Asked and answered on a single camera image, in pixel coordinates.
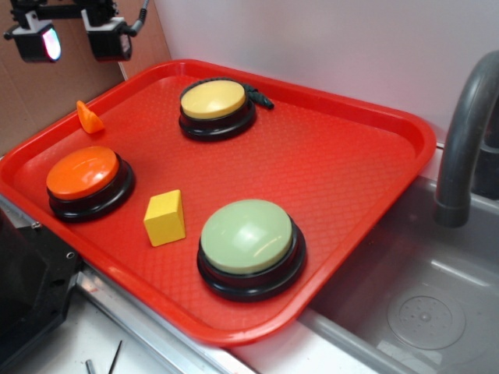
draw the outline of button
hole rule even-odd
[[[215,212],[201,233],[207,261],[230,274],[251,274],[279,262],[292,244],[292,223],[278,205],[249,199]]]
[[[214,119],[230,115],[246,101],[244,87],[231,80],[202,83],[187,91],[180,101],[184,113],[195,119]]]
[[[116,153],[89,146],[62,158],[47,176],[47,188],[58,199],[74,200],[103,189],[118,173]]]

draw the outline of black button base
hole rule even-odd
[[[298,279],[306,263],[305,238],[291,222],[289,250],[278,263],[257,273],[230,274],[215,268],[207,260],[200,241],[197,268],[201,277],[214,293],[236,302],[257,302],[283,292]]]
[[[196,119],[189,117],[180,108],[179,125],[182,133],[190,139],[203,142],[229,139],[251,127],[257,118],[255,104],[246,102],[237,111],[220,118]]]
[[[130,165],[116,154],[119,169],[116,176],[103,188],[81,199],[63,200],[56,198],[50,190],[48,203],[54,214],[61,221],[90,221],[121,206],[132,194],[135,188],[135,175]]]

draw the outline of brown cardboard wall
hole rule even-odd
[[[0,31],[15,23],[9,0],[0,0]],[[25,63],[14,41],[0,39],[0,155],[76,108],[123,77],[116,62],[92,55],[81,19],[54,20],[62,46],[56,63]]]
[[[143,0],[118,0],[116,3],[119,16],[125,17],[129,25],[134,24],[139,16]],[[139,35],[132,39],[132,48],[132,59],[120,62],[123,75],[127,79],[154,64],[171,59],[154,1],[149,1],[146,23]]]

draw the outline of white wall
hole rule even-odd
[[[156,0],[195,58],[426,119],[444,141],[472,67],[499,49],[498,0]]]

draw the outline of sink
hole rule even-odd
[[[301,320],[379,372],[497,372],[499,203],[473,196],[443,228],[435,187],[418,177]]]

